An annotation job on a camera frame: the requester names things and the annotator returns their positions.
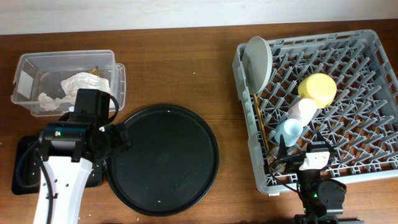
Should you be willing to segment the blue cup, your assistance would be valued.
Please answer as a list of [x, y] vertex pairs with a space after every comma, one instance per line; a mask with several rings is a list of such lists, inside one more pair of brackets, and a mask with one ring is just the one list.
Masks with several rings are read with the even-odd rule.
[[287, 147], [293, 146], [299, 139], [303, 131], [302, 123], [294, 118], [286, 119], [275, 129], [274, 139], [280, 144], [280, 137], [283, 136]]

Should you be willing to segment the white napkin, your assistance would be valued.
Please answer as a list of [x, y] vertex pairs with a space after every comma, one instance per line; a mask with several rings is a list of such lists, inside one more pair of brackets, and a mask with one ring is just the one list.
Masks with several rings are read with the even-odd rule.
[[65, 94], [63, 98], [53, 99], [46, 93], [39, 94], [39, 106], [45, 111], [58, 109], [60, 104], [64, 101], [71, 101], [72, 105], [74, 105], [79, 89], [97, 89], [106, 93], [111, 93], [109, 81], [107, 79], [88, 72], [77, 73], [66, 80], [62, 80], [60, 85]]

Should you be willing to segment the pink cup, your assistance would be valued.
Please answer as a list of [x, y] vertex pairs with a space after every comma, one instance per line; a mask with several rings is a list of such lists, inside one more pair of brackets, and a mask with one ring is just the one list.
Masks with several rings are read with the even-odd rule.
[[317, 104], [309, 98], [303, 98], [296, 102], [288, 110], [288, 119], [297, 119], [301, 122], [302, 126], [306, 126], [314, 117], [317, 112]]

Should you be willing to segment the gold foil wrapper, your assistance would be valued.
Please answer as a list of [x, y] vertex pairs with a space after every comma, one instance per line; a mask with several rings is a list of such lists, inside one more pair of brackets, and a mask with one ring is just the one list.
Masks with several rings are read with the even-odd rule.
[[100, 76], [100, 70], [99, 70], [99, 67], [98, 67], [98, 66], [95, 66], [95, 69], [94, 69], [94, 70], [92, 70], [92, 71], [90, 71], [90, 74], [92, 74], [92, 75], [95, 75], [95, 76], [99, 77], [99, 76]]

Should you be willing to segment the wooden chopstick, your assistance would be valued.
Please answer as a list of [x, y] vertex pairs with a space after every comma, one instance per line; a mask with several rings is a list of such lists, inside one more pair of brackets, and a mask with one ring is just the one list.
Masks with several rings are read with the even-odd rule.
[[259, 119], [259, 124], [260, 124], [260, 128], [261, 128], [261, 133], [262, 133], [262, 135], [263, 135], [264, 145], [265, 145], [266, 151], [269, 152], [268, 140], [267, 140], [267, 138], [266, 138], [267, 136], [266, 136], [265, 129], [264, 129], [264, 123], [263, 123], [263, 119], [262, 119], [262, 113], [261, 113], [261, 110], [260, 110], [260, 107], [259, 107], [259, 102], [258, 102], [258, 99], [257, 99], [257, 95], [254, 94], [254, 95], [253, 95], [253, 98], [254, 98], [254, 104], [255, 104], [255, 107], [256, 107], [256, 111], [257, 111], [257, 116], [258, 116], [258, 119]]

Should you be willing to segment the yellow bowl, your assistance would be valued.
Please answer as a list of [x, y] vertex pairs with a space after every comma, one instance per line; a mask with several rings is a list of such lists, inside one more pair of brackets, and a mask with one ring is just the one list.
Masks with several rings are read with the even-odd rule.
[[315, 102], [318, 109], [330, 106], [335, 98], [337, 86], [331, 76], [324, 73], [314, 73], [300, 82], [298, 95]]

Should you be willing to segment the grey plate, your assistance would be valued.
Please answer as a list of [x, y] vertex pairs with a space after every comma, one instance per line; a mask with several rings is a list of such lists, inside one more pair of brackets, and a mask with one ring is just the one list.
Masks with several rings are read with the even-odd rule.
[[250, 94], [258, 94], [271, 77], [272, 52], [267, 41], [259, 36], [253, 37], [244, 49], [242, 63]]

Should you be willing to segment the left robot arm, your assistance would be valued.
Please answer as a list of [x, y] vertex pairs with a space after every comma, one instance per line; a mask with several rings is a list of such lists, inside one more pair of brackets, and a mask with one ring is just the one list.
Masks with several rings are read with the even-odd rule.
[[72, 112], [49, 123], [34, 145], [40, 190], [34, 223], [77, 223], [83, 191], [96, 162], [132, 147], [125, 124], [113, 124], [115, 97], [79, 89]]

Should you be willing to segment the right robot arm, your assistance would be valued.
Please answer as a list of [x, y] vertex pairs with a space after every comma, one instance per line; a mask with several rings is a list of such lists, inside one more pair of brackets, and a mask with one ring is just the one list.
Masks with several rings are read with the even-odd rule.
[[303, 215], [294, 216], [294, 223], [338, 223], [338, 216], [343, 213], [346, 185], [322, 177], [322, 171], [336, 156], [335, 147], [317, 133], [306, 150], [289, 156], [284, 137], [280, 136], [279, 140], [280, 158], [276, 164], [285, 163], [296, 173], [296, 192], [304, 210]]

